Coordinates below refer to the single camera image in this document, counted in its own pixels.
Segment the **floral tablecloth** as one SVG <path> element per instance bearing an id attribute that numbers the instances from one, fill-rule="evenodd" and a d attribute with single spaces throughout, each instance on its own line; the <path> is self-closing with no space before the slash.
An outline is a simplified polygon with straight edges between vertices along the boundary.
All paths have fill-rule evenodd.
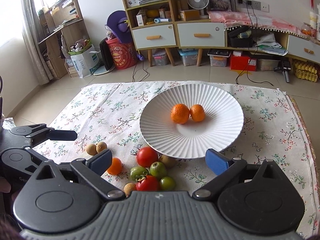
<path id="1" fill-rule="evenodd" d="M 85 156 L 88 143 L 106 141 L 122 161 L 117 176 L 104 178 L 117 186 L 129 182 L 129 169 L 138 150 L 145 146 L 139 118 L 147 103 L 161 92 L 179 86 L 178 81 L 109 83 L 90 85 L 53 121 L 55 128 L 75 130 L 75 142 L 45 142 L 37 149 L 46 157 L 69 161 Z M 244 112 L 241 134 L 223 154 L 260 164 L 271 158 L 302 196 L 305 214 L 298 234 L 307 238 L 319 230 L 319 199 L 315 155 L 299 109 L 284 92 L 234 84 L 219 88 L 240 103 Z"/>

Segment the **wooden bookshelf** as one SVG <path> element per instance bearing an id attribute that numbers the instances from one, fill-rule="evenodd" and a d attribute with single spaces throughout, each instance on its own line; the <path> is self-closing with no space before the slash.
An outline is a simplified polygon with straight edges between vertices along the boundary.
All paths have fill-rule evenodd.
<path id="1" fill-rule="evenodd" d="M 42 9 L 39 20 L 45 38 L 38 45 L 53 79 L 66 74 L 75 77 L 76 71 L 65 62 L 62 49 L 69 50 L 76 41 L 89 39 L 78 0 L 58 0 L 53 6 Z"/>

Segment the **white paper bag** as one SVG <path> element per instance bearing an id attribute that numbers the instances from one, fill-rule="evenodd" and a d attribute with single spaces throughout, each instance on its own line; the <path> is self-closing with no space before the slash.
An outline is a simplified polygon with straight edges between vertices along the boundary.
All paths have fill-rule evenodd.
<path id="1" fill-rule="evenodd" d="M 100 59 L 98 53 L 93 45 L 80 52 L 69 52 L 80 78 L 92 75 L 99 68 Z"/>

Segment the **brown longan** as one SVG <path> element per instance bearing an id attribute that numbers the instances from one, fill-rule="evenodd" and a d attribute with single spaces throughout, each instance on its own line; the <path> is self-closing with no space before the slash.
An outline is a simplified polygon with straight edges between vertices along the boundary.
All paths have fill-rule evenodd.
<path id="1" fill-rule="evenodd" d="M 159 162 L 163 163 L 167 169 L 171 169 L 176 165 L 177 160 L 163 154 L 159 157 Z"/>
<path id="2" fill-rule="evenodd" d="M 97 154 L 97 146 L 96 144 L 88 144 L 86 146 L 86 152 L 87 154 L 91 155 L 91 156 L 94 156 Z"/>
<path id="3" fill-rule="evenodd" d="M 96 152 L 100 153 L 103 150 L 106 150 L 108 148 L 107 144 L 103 141 L 100 141 L 99 143 L 97 143 L 96 145 Z"/>
<path id="4" fill-rule="evenodd" d="M 127 183 L 123 188 L 123 191 L 127 197 L 131 194 L 132 191 L 136 191 L 136 190 L 137 190 L 137 187 L 135 183 Z"/>

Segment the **oblong green tomato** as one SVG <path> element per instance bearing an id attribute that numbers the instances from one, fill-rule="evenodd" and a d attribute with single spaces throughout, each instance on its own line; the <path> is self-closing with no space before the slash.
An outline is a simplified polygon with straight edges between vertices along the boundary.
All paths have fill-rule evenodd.
<path id="1" fill-rule="evenodd" d="M 141 179 L 146 178 L 149 175 L 149 171 L 147 168 L 137 166 L 130 169 L 130 178 L 132 181 L 139 181 Z"/>

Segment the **small green tomato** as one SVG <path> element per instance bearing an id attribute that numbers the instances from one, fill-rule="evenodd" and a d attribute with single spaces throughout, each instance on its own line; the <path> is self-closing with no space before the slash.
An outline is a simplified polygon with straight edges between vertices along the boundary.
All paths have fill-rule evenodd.
<path id="1" fill-rule="evenodd" d="M 159 184 L 162 191 L 172 191 L 176 187 L 175 180 L 169 176 L 163 177 Z"/>

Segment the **round green tomato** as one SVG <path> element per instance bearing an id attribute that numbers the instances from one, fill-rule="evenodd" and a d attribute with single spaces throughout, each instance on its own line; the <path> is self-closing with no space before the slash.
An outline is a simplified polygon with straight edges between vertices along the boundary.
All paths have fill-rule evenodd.
<path id="1" fill-rule="evenodd" d="M 168 172 L 163 163 L 156 161 L 150 166 L 150 174 L 160 180 L 165 177 Z"/>

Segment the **red tomato without stem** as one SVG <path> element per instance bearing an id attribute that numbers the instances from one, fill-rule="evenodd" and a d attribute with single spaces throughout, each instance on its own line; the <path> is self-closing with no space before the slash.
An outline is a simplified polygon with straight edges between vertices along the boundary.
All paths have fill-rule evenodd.
<path id="1" fill-rule="evenodd" d="M 150 167 L 152 163 L 158 161 L 158 154 L 149 146 L 143 147 L 137 152 L 136 161 L 139 166 Z"/>

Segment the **orange cherry tomato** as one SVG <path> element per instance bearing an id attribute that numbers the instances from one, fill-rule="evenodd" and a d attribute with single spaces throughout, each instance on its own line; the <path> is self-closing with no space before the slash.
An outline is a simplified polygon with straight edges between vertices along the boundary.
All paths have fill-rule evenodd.
<path id="1" fill-rule="evenodd" d="M 112 158 L 112 164 L 107 169 L 107 173 L 110 175 L 118 175 L 122 171 L 122 162 L 119 158 Z"/>

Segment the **wooden cabinet with drawers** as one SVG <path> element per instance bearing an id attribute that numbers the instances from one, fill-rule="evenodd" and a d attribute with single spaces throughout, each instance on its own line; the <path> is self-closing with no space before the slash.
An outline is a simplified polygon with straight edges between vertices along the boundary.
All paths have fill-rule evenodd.
<path id="1" fill-rule="evenodd" d="M 187 0 L 122 1 L 137 50 L 151 51 L 164 48 L 170 53 L 171 48 L 198 49 L 197 64 L 200 65 L 204 49 L 238 49 L 241 43 L 240 39 L 231 42 L 227 37 L 229 30 L 235 31 L 241 26 L 226 28 L 224 23 L 213 23 L 210 18 L 201 19 L 199 10 L 191 7 L 182 8 L 181 2 Z M 259 14 L 256 9 L 241 12 L 273 16 L 289 22 L 286 17 L 289 13 L 297 16 L 301 12 L 299 9 L 301 2 L 302 0 L 263 0 L 264 4 L 273 3 L 280 7 L 280 13 L 275 15 Z M 284 32 L 250 28 L 253 28 L 254 32 L 273 33 L 276 41 L 286 49 L 287 56 L 319 63 L 319 41 L 312 41 L 306 35 L 300 37 Z"/>

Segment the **pink patterned cloth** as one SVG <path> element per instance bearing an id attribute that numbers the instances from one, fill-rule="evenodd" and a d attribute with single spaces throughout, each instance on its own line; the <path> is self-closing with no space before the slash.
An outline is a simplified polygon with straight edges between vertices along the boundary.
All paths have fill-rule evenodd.
<path id="1" fill-rule="evenodd" d="M 209 18 L 213 23 L 224 23 L 226 28 L 249 26 L 258 29 L 278 31 L 294 36 L 305 37 L 301 30 L 285 20 L 273 17 L 256 15 L 247 12 L 210 11 Z"/>

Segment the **brown longan front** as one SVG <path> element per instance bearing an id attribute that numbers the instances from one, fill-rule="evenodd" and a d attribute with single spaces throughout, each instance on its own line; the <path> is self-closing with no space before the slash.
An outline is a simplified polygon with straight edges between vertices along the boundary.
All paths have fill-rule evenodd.
<path id="1" fill-rule="evenodd" d="M 137 187 L 135 183 L 127 183 L 123 188 L 123 191 L 127 197 L 131 194 L 132 191 L 136 191 L 136 190 L 137 190 Z"/>

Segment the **clear storage bin blue lid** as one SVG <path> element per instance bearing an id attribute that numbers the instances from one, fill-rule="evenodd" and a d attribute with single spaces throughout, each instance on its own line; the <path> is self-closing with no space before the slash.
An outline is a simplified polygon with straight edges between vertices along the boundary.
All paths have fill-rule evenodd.
<path id="1" fill-rule="evenodd" d="M 194 66 L 197 64 L 197 49 L 178 49 L 184 66 Z"/>

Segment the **red tomato with stem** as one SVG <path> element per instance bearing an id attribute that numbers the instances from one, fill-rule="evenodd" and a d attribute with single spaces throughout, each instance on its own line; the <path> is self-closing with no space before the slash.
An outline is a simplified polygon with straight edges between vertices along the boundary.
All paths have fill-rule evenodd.
<path id="1" fill-rule="evenodd" d="M 147 175 L 136 183 L 137 191 L 159 191 L 161 189 L 156 177 Z"/>

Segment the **small white desk fan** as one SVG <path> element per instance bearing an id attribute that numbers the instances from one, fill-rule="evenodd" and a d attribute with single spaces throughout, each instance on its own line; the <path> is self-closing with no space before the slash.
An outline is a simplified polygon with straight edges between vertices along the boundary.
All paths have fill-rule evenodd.
<path id="1" fill-rule="evenodd" d="M 204 13 L 204 10 L 209 4 L 209 0 L 187 0 L 187 2 L 191 8 L 200 11 L 201 19 L 209 18 L 209 16 Z"/>

